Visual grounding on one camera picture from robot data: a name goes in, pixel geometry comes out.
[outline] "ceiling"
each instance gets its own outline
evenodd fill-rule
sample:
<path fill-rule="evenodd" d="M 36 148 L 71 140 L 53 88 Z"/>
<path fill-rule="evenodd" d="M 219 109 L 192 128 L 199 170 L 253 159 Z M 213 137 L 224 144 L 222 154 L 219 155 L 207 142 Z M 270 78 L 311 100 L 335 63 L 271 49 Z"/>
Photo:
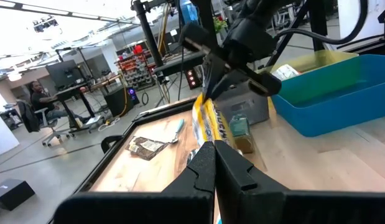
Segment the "ceiling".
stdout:
<path fill-rule="evenodd" d="M 130 9 L 130 2 L 123 0 L 15 0 L 15 2 L 96 16 L 132 18 L 138 22 L 135 18 L 136 13 Z M 162 10 L 157 11 L 158 13 L 151 13 L 151 20 L 160 16 Z M 32 21 L 38 21 L 43 17 L 47 15 L 0 9 L 0 55 L 22 55 L 0 59 L 0 71 L 36 56 L 28 54 L 52 52 L 56 48 L 98 44 L 113 32 L 135 27 L 121 24 L 121 27 L 114 26 L 103 30 L 102 28 L 108 25 L 107 22 L 55 16 L 58 26 L 37 33 Z"/>

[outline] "person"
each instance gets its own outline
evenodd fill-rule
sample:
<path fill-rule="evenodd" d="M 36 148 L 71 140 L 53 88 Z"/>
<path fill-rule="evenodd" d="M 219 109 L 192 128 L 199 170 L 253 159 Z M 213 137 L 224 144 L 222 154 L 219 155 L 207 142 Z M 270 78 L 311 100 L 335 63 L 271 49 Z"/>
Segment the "person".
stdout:
<path fill-rule="evenodd" d="M 44 111 L 45 117 L 48 121 L 51 119 L 63 118 L 63 117 L 68 116 L 67 111 L 60 110 L 60 108 L 58 106 L 55 106 L 53 104 L 53 101 L 55 101 L 57 99 L 57 96 L 56 95 L 47 96 L 43 92 L 43 87 L 38 81 L 31 82 L 29 84 L 29 89 L 31 90 L 30 102 L 32 103 L 35 111 L 41 110 L 43 108 L 48 108 L 46 111 Z M 79 118 L 82 123 L 86 123 L 89 120 L 89 118 L 83 118 L 83 117 L 75 114 L 73 111 L 71 111 L 71 112 L 72 112 L 73 116 L 75 117 L 75 119 Z M 37 116 L 38 117 L 40 116 L 39 119 L 43 119 L 41 117 L 40 113 L 37 114 Z M 75 126 L 74 124 L 72 124 L 72 122 L 70 120 L 69 120 L 69 123 L 70 123 L 71 128 Z"/>

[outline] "storage bin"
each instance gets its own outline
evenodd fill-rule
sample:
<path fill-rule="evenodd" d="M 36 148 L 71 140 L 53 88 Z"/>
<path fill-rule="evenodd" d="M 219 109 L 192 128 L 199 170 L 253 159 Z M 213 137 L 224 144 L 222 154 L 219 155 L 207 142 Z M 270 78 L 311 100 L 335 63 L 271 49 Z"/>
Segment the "storage bin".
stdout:
<path fill-rule="evenodd" d="M 330 50 L 319 50 L 314 54 L 304 55 L 295 60 L 277 63 L 272 68 L 271 72 L 275 72 L 282 65 L 288 64 L 300 73 L 311 72 L 318 68 L 323 68 L 334 63 L 342 62 L 350 58 L 357 57 L 358 54 L 335 52 Z"/>
<path fill-rule="evenodd" d="M 385 56 L 362 55 L 282 82 L 279 115 L 313 137 L 385 116 Z"/>

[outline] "blue tray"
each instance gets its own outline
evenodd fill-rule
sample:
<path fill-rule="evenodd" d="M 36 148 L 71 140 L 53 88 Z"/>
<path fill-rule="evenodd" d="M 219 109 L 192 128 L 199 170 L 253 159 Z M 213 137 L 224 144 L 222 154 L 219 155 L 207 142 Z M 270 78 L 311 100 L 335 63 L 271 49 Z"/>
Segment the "blue tray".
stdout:
<path fill-rule="evenodd" d="M 314 137 L 385 116 L 385 56 L 363 55 L 282 82 L 275 109 Z"/>

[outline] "yellow snack bag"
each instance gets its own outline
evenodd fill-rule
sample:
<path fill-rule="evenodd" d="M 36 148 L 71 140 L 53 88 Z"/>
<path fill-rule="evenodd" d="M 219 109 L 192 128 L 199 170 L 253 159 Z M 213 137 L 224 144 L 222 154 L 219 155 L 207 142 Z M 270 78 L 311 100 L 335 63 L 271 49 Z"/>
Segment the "yellow snack bag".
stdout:
<path fill-rule="evenodd" d="M 222 140 L 234 147 L 234 139 L 228 123 L 220 110 L 211 99 L 202 104 L 203 95 L 200 94 L 193 104 L 193 132 L 199 146 L 207 141 Z"/>

